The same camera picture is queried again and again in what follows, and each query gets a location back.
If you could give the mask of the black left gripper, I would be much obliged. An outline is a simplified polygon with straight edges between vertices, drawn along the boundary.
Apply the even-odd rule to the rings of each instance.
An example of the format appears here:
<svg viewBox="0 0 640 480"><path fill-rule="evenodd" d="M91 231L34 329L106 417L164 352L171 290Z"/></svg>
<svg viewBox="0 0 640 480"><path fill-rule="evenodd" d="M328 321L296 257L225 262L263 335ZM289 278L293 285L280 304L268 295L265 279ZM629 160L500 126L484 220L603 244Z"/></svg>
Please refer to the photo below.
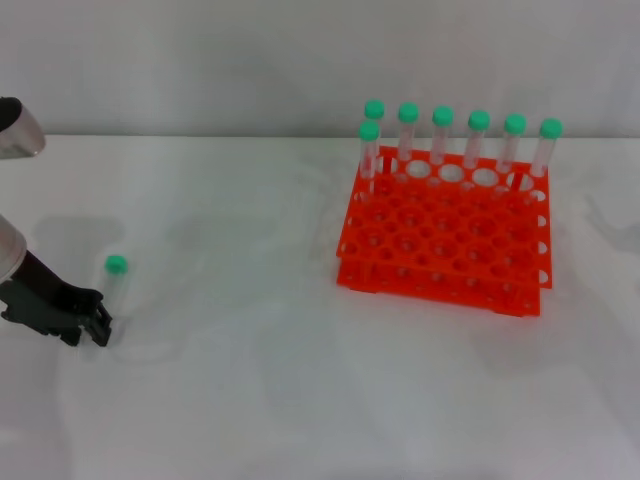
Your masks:
<svg viewBox="0 0 640 480"><path fill-rule="evenodd" d="M31 252L0 284L0 302L6 305L0 312L4 320L56 336L71 347L79 344L83 332L100 347L109 342L112 317L103 295L63 281Z"/></svg>

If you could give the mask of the green capped clear test tube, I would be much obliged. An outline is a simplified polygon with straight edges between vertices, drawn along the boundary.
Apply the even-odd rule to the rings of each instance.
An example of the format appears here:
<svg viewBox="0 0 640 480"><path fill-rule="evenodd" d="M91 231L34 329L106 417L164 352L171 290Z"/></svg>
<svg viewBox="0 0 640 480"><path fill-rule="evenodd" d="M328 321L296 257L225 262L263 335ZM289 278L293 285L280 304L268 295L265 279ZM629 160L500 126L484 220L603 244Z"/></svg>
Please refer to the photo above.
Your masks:
<svg viewBox="0 0 640 480"><path fill-rule="evenodd" d="M104 295L103 305L111 316L111 334L105 347L95 344L88 334L82 337L79 357L83 361L92 361L105 351L112 350L124 332L126 315L124 300L129 287L131 267L123 255L108 255L104 261L100 276L100 291Z"/></svg>
<svg viewBox="0 0 640 480"><path fill-rule="evenodd" d="M412 102L403 103L398 109L400 131L398 138L398 160L408 162L411 160L416 123L419 120L419 107Z"/></svg>
<svg viewBox="0 0 640 480"><path fill-rule="evenodd" d="M499 173L509 173L514 163L519 140L526 131L527 119L519 113L509 114L504 121L504 134L501 152L496 161Z"/></svg>
<svg viewBox="0 0 640 480"><path fill-rule="evenodd" d="M372 99L366 102L364 107L364 121L374 120L379 124L381 135L381 121L385 115L385 105L381 100Z"/></svg>
<svg viewBox="0 0 640 480"><path fill-rule="evenodd" d="M454 110L449 106L438 106L432 113L433 135L430 161L439 166L444 163L446 144L454 122Z"/></svg>
<svg viewBox="0 0 640 480"><path fill-rule="evenodd" d="M374 191L374 179L379 156L380 127L374 120L365 120L359 128L361 154L359 175L362 182L361 195L368 198Z"/></svg>
<svg viewBox="0 0 640 480"><path fill-rule="evenodd" d="M468 137L463 158L463 167L473 170L476 168L481 154L483 140L490 126L490 115L485 110L474 110L470 113L468 122Z"/></svg>
<svg viewBox="0 0 640 480"><path fill-rule="evenodd" d="M563 134L563 124L557 118L545 118L539 128L539 137L531 162L529 174L542 178L549 167L556 141Z"/></svg>

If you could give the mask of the orange plastic test tube rack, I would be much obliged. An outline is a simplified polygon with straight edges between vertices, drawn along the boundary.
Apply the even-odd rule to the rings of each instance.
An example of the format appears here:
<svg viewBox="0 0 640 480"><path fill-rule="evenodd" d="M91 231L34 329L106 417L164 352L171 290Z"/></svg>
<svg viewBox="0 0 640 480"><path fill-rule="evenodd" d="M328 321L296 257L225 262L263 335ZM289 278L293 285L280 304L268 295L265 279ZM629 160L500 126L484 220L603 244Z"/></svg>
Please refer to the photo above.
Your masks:
<svg viewBox="0 0 640 480"><path fill-rule="evenodd" d="M399 163L380 149L372 178L357 175L336 255L337 284L518 317L537 317L553 285L548 177L516 162L499 173L449 153L416 150Z"/></svg>

